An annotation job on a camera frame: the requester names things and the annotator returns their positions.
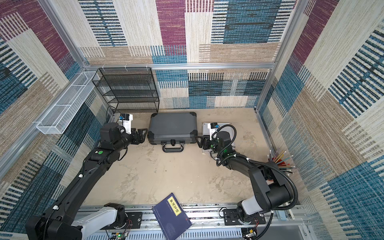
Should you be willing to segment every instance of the patterned carpet wall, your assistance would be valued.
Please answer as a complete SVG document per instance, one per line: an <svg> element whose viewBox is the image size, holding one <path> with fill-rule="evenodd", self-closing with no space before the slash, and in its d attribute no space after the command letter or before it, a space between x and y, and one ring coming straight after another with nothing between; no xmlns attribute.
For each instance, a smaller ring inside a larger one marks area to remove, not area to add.
<svg viewBox="0 0 384 240"><path fill-rule="evenodd" d="M160 109L253 108L270 69L156 70Z"/></svg>
<svg viewBox="0 0 384 240"><path fill-rule="evenodd" d="M318 239L384 239L384 1L310 0L260 115Z"/></svg>
<svg viewBox="0 0 384 240"><path fill-rule="evenodd" d="M296 0L51 0L91 65L275 60Z"/></svg>
<svg viewBox="0 0 384 240"><path fill-rule="evenodd" d="M0 1L0 156L78 70L37 0Z"/></svg>
<svg viewBox="0 0 384 240"><path fill-rule="evenodd" d="M41 215L81 169L106 121L105 103L95 91L92 90L62 135L39 133L2 179L0 239L26 239L28 217Z"/></svg>

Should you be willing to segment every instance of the black robotic arm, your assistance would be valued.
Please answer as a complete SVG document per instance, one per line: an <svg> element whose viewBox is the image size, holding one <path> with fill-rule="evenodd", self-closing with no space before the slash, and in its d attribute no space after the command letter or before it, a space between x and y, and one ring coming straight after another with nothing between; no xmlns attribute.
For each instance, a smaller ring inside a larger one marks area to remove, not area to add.
<svg viewBox="0 0 384 240"><path fill-rule="evenodd" d="M221 131L224 127L231 127L234 130L233 138L226 131ZM236 129L230 124L218 126L216 122L208 125L209 136L199 136L197 141L199 147L211 149L217 153L215 157L216 166L223 165L228 169L238 171L250 178L254 196L239 202L237 205L237 217L242 223L249 223L256 214L272 212L268 229L273 217L273 210L288 210L298 202L298 191L293 181L281 172L273 161L258 162L247 156L235 152L232 143L236 138ZM288 206L280 207L285 202L291 203Z"/></svg>
<svg viewBox="0 0 384 240"><path fill-rule="evenodd" d="M234 129L234 137L220 131L223 127ZM100 146L95 147L84 159L83 167L77 177L72 180L66 190L55 203L44 211L41 216L32 216L26 223L26 231L30 240L81 240L106 225L122 227L127 218L124 206L120 204L106 204L95 216L90 216L86 222L74 222L83 201L115 161L119 161L120 151L130 144L143 143L147 129L131 129L130 133L117 123L107 123L100 129ZM231 143L235 140L236 129L232 125L218 127L217 123L210 125L210 136L201 136L197 141L199 147L211 149L217 153L216 165L223 165L231 170L241 172L250 178L254 196L238 203L237 216L242 223L250 222L255 214L271 210L287 210L292 208L298 200L297 189L291 179L282 173L274 162L257 162L235 152ZM279 205L291 201L285 207ZM260 238L268 229L273 213L265 230L258 235Z"/></svg>
<svg viewBox="0 0 384 240"><path fill-rule="evenodd" d="M115 161L121 160L120 151L130 144L143 143L147 129L132 129L126 133L118 123L104 124L100 129L100 146L95 147L84 159L83 167L55 203L44 211L42 216L32 216L26 223L29 240L81 240L83 226L71 226L74 217L85 198L97 181L109 170ZM116 225L124 225L126 216L124 206L107 204L115 208L113 217Z"/></svg>

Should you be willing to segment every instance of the yellow label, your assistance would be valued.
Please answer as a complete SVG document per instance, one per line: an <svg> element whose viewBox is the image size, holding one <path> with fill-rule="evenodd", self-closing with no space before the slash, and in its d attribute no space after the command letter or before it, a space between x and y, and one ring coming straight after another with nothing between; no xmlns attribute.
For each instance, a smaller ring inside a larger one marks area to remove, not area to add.
<svg viewBox="0 0 384 240"><path fill-rule="evenodd" d="M173 197L168 198L169 205L171 206L172 210L175 212L176 216L181 213L181 210L179 206L177 205L175 199Z"/></svg>

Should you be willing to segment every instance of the book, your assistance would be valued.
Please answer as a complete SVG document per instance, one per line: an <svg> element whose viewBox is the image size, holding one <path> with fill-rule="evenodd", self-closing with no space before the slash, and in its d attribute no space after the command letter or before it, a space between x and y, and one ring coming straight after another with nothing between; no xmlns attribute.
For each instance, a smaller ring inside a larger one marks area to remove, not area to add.
<svg viewBox="0 0 384 240"><path fill-rule="evenodd" d="M175 240L192 226L173 193L153 208L153 213L167 240Z"/></svg>

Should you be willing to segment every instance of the floor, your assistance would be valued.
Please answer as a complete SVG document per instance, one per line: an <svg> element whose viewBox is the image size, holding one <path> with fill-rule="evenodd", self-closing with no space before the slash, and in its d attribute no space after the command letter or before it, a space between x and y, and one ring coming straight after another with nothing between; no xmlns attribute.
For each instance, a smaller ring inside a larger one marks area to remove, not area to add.
<svg viewBox="0 0 384 240"><path fill-rule="evenodd" d="M269 148L252 108L183 109L197 113L201 134L203 122L230 122L237 130L236 151L267 161ZM148 128L151 113L136 113L132 127ZM239 202L251 197L248 177L216 167L197 144L186 144L180 153L164 153L160 145L146 140L130 145L123 160L115 162L97 182L83 205L155 204L173 192L180 203Z"/></svg>

